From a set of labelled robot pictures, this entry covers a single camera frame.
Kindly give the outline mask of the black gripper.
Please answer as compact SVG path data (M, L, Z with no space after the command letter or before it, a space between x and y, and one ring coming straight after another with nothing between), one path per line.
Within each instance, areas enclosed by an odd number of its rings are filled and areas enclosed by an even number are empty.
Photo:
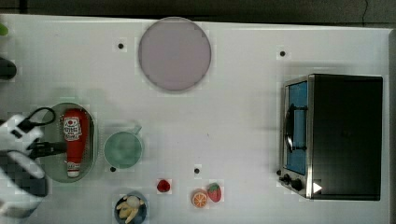
M65 142L50 143L50 142L34 142L28 147L31 159L52 156L56 154L65 153L67 144Z

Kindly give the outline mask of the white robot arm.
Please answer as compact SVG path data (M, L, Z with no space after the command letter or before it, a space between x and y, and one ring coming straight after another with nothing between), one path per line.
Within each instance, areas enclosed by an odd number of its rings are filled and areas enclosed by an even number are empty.
M40 142L37 124L15 115L1 124L1 224L20 224L49 193L37 158L63 154L65 142Z

